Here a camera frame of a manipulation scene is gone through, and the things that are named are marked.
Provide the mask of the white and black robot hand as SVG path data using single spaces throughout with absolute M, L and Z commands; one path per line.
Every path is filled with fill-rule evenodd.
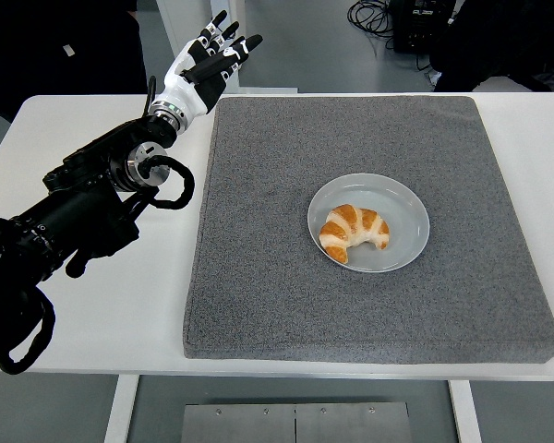
M 180 116 L 194 117 L 212 110 L 225 91 L 227 81 L 263 41 L 256 34 L 237 37 L 238 22 L 221 29 L 227 17 L 221 11 L 186 43 L 164 78 L 157 100 Z

